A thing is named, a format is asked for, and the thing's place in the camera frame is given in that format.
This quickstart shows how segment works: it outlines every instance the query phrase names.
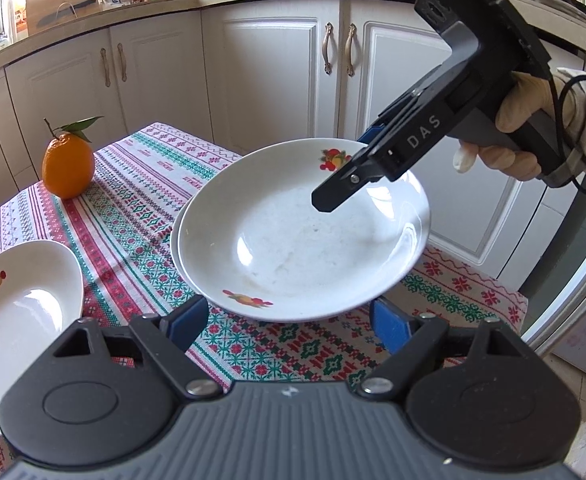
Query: orange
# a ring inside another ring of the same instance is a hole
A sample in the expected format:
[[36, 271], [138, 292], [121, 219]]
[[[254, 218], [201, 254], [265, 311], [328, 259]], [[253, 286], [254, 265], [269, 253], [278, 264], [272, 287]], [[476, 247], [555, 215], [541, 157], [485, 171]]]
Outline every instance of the orange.
[[81, 195], [95, 174], [95, 157], [88, 142], [73, 134], [53, 139], [42, 161], [42, 181], [61, 199]]

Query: cabinet handle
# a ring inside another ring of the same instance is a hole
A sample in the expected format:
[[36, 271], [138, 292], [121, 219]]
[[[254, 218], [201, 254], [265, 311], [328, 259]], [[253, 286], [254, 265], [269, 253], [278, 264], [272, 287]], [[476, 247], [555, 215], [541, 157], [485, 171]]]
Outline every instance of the cabinet handle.
[[331, 63], [329, 63], [329, 38], [333, 33], [333, 24], [326, 24], [326, 34], [324, 35], [324, 41], [322, 42], [322, 57], [324, 57], [324, 71], [326, 75], [331, 75]]
[[102, 64], [104, 65], [104, 78], [106, 79], [104, 84], [108, 87], [110, 86], [110, 69], [108, 68], [108, 61], [106, 60], [105, 48], [100, 50], [100, 56], [102, 56]]
[[349, 35], [346, 38], [346, 46], [344, 47], [344, 57], [346, 58], [346, 75], [349, 77], [353, 77], [355, 75], [355, 70], [353, 70], [353, 63], [351, 62], [351, 46], [353, 44], [353, 38], [355, 38], [355, 33], [357, 32], [358, 28], [353, 25], [349, 25]]
[[126, 56], [124, 56], [124, 47], [118, 43], [119, 64], [122, 67], [122, 81], [126, 81]]

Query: white plate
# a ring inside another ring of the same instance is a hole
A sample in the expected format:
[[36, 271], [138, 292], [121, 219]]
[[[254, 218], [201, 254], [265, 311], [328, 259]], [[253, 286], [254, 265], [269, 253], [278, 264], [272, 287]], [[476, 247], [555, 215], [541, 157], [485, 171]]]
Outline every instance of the white plate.
[[369, 184], [332, 213], [311, 204], [311, 192], [341, 165], [340, 154], [362, 147], [291, 140], [215, 175], [190, 200], [179, 227], [189, 282], [230, 312], [276, 322], [335, 316], [395, 285], [429, 235], [429, 202], [412, 173]]
[[82, 270], [52, 240], [0, 253], [0, 399], [37, 357], [82, 315]]
[[186, 277], [186, 273], [184, 272], [184, 269], [182, 268], [182, 262], [180, 262], [179, 252], [177, 249], [177, 233], [180, 230], [180, 224], [182, 223], [182, 217], [184, 216], [184, 212], [186, 211], [186, 207], [188, 205], [189, 205], [189, 203], [186, 202], [182, 206], [182, 209], [180, 209], [179, 213], [177, 213], [177, 216], [175, 217], [175, 222], [173, 222], [173, 228], [171, 230], [171, 237], [169, 239], [170, 244], [171, 244], [171, 259], [173, 260], [173, 265], [177, 269], [179, 275], [182, 277], [182, 280], [184, 280], [187, 283], [189, 282], [189, 280]]

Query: hand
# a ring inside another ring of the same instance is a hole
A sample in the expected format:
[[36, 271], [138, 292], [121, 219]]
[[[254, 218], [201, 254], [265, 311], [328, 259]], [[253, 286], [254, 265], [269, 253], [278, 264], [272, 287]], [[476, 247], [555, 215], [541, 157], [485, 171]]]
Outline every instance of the hand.
[[[516, 85], [502, 101], [496, 115], [496, 127], [505, 134], [513, 133], [522, 126], [535, 112], [543, 110], [554, 117], [553, 97], [548, 81], [520, 72], [513, 73]], [[554, 76], [558, 94], [564, 82]], [[576, 113], [576, 100], [571, 92], [566, 97], [563, 108], [563, 123], [566, 126]], [[513, 152], [502, 146], [480, 148], [463, 140], [453, 156], [453, 167], [458, 173], [471, 169], [476, 157], [480, 156], [487, 168], [499, 170], [523, 182], [537, 177], [542, 169], [533, 153]]]

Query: tablecloth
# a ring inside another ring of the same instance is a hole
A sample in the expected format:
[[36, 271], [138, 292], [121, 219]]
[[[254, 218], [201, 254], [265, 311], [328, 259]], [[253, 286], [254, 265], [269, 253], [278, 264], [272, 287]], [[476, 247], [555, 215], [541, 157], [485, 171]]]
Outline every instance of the tablecloth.
[[[167, 314], [193, 294], [171, 261], [173, 219], [238, 158], [152, 124], [95, 154], [94, 180], [80, 197], [61, 201], [40, 182], [1, 206], [0, 252], [36, 238], [69, 247], [84, 274], [84, 316], [101, 325]], [[434, 312], [454, 325], [493, 314], [516, 331], [527, 307], [523, 296], [431, 247], [389, 296], [409, 313]], [[388, 353], [371, 332], [366, 307], [300, 324], [256, 322], [212, 308], [208, 327], [187, 355], [228, 386], [235, 379], [356, 383]], [[12, 460], [0, 437], [0, 474]]]

